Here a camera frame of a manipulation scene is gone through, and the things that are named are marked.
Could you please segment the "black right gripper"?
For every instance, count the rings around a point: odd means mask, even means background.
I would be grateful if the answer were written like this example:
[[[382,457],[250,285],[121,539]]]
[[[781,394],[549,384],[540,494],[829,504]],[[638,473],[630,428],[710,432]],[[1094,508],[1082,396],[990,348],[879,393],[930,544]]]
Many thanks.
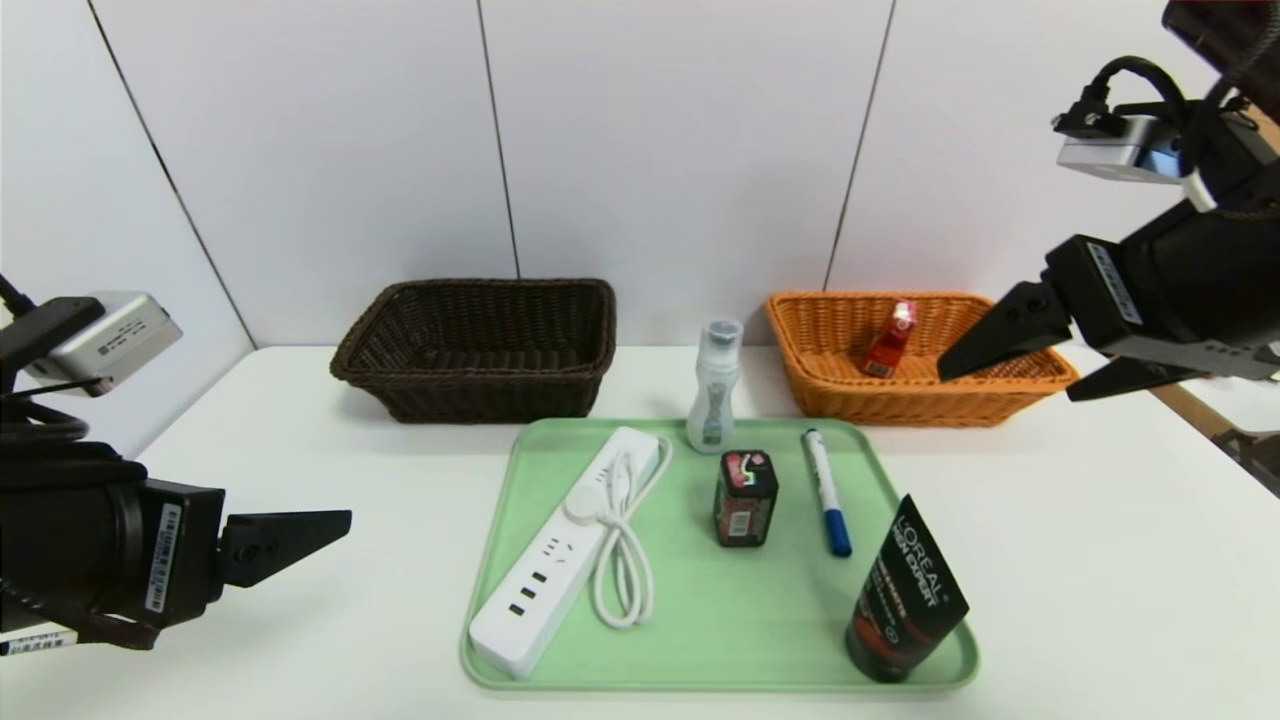
[[[1073,319],[1110,357],[1068,387],[1073,402],[1277,374],[1276,164],[1238,184],[1222,210],[1180,201],[1117,243],[1073,236],[1046,263],[1053,288],[1015,284],[940,356],[942,382],[1068,342]]]

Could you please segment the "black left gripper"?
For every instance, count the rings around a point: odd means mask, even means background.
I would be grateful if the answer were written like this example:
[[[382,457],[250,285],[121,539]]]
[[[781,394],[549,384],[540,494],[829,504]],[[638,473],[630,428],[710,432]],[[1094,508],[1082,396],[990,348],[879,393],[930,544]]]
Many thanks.
[[[205,612],[215,575],[253,587],[347,537],[353,520],[349,510],[234,514],[219,539],[225,498],[156,479],[15,491],[3,497],[3,580],[23,600],[164,629]]]

